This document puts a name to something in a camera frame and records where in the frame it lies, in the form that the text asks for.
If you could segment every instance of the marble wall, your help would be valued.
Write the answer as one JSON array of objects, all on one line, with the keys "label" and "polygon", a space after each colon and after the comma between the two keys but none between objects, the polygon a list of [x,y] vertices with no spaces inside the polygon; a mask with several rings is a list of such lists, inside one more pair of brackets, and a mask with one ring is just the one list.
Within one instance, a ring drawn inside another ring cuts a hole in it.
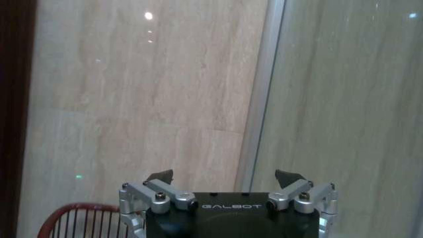
[{"label": "marble wall", "polygon": [[336,183],[332,237],[423,237],[421,0],[286,0],[254,191],[274,168]]},{"label": "marble wall", "polygon": [[230,191],[266,1],[37,2],[17,236],[168,168]]}]

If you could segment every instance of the red wire basket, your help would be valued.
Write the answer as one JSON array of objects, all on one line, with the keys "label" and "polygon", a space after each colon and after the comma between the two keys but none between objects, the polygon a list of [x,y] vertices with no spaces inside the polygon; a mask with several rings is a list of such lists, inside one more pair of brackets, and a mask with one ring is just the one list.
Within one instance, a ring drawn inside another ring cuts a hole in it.
[{"label": "red wire basket", "polygon": [[128,227],[120,222],[118,207],[72,203],[45,220],[38,238],[126,238]]}]

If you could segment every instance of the screw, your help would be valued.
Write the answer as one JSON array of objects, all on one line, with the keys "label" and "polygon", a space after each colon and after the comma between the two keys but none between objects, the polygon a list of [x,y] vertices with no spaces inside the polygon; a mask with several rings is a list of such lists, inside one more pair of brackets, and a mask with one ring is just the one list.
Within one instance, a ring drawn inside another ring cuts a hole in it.
[{"label": "screw", "polygon": [[165,199],[165,194],[162,192],[157,192],[154,197],[157,201],[162,201]]},{"label": "screw", "polygon": [[308,192],[301,192],[297,197],[298,197],[298,199],[301,199],[301,200],[309,200],[309,194],[308,194]]},{"label": "screw", "polygon": [[193,212],[196,209],[198,208],[198,202],[197,201],[192,201],[188,205],[188,211]]},{"label": "screw", "polygon": [[265,202],[265,208],[269,210],[269,211],[276,211],[276,204],[272,202],[272,201],[266,201]]}]

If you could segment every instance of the silver metal bracket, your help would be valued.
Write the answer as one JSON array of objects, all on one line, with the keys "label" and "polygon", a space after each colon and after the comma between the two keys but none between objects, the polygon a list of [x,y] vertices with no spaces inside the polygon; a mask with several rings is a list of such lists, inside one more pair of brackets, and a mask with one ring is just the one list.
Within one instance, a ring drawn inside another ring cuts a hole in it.
[{"label": "silver metal bracket", "polygon": [[120,219],[126,224],[129,232],[137,238],[145,238],[144,211],[150,208],[156,214],[166,213],[170,199],[165,194],[156,193],[146,186],[122,184],[118,191]]},{"label": "silver metal bracket", "polygon": [[198,207],[198,202],[192,192],[178,191],[173,186],[158,179],[144,182],[145,186],[156,192],[162,192],[178,210],[193,211]]},{"label": "silver metal bracket", "polygon": [[298,213],[320,212],[318,238],[326,238],[337,215],[337,191],[332,183],[321,184],[300,193],[293,200],[293,208]]},{"label": "silver metal bracket", "polygon": [[281,211],[288,208],[292,199],[310,189],[310,183],[298,179],[288,185],[280,192],[270,192],[268,195],[268,204],[273,206],[273,210]]}]

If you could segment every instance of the glass panel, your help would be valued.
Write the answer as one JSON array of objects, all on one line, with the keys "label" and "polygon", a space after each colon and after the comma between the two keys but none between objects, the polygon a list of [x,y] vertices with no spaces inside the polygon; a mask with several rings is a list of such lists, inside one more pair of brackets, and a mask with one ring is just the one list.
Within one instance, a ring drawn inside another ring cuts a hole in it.
[{"label": "glass panel", "polygon": [[288,0],[253,175],[340,191],[332,237],[423,237],[423,1]]}]

